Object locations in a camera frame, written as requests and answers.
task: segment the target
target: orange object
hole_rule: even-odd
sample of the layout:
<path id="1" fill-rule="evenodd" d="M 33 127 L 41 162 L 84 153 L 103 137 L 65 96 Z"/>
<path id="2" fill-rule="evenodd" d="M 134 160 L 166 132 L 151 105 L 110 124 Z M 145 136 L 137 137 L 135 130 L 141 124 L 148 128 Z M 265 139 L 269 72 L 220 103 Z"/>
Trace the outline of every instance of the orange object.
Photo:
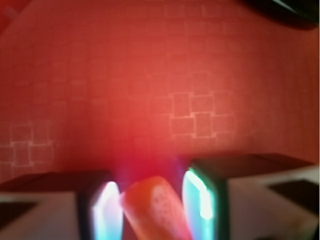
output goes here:
<path id="1" fill-rule="evenodd" d="M 138 239 L 190 240 L 182 202 L 161 176 L 131 185 L 120 204 Z"/>

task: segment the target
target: green light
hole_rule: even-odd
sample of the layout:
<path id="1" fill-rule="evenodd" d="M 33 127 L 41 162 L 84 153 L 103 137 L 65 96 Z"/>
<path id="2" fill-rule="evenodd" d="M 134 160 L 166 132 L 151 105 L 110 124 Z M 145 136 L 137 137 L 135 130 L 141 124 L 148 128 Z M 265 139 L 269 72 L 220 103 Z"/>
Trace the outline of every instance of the green light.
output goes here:
<path id="1" fill-rule="evenodd" d="M 199 190 L 200 197 L 200 216 L 203 219 L 210 220 L 213 218 L 213 208 L 212 208 L 212 194 L 207 189 L 204 182 L 195 175 L 192 171 L 186 172 L 186 177 L 194 184 L 194 186 Z"/>

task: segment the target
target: white surface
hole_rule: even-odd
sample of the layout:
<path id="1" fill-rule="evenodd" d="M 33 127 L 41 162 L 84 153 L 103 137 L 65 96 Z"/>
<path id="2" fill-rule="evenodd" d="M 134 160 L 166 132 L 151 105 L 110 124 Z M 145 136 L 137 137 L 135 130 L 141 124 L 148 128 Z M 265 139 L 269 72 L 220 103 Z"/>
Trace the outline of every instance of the white surface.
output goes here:
<path id="1" fill-rule="evenodd" d="M 302 179 L 319 185 L 319 166 L 230 179 L 231 239 L 310 239 L 319 217 L 267 187 Z"/>
<path id="2" fill-rule="evenodd" d="M 71 192 L 0 192 L 0 202 L 34 202 L 35 207 L 0 231 L 0 240 L 79 239 L 75 196 Z"/>

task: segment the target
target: red patterned wallpaper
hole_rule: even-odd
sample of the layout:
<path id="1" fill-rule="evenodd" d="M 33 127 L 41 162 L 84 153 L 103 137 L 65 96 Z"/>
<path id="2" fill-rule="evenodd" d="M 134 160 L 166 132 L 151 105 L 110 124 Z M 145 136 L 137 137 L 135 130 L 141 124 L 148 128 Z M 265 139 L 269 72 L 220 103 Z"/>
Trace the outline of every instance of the red patterned wallpaper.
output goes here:
<path id="1" fill-rule="evenodd" d="M 181 155 L 319 161 L 319 28 L 239 0 L 34 0 L 0 35 L 0 182 Z"/>

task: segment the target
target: blue light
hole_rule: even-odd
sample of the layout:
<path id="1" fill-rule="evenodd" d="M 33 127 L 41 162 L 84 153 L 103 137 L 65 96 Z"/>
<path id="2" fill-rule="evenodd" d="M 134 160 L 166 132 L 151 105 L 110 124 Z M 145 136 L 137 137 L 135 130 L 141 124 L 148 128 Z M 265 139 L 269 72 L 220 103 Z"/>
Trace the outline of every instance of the blue light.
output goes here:
<path id="1" fill-rule="evenodd" d="M 120 192 L 115 182 L 108 182 L 93 205 L 93 237 L 95 240 L 121 240 L 123 210 L 119 204 Z"/>
<path id="2" fill-rule="evenodd" d="M 188 170 L 183 178 L 182 199 L 185 215 L 195 240 L 215 238 L 215 198 L 205 183 Z"/>

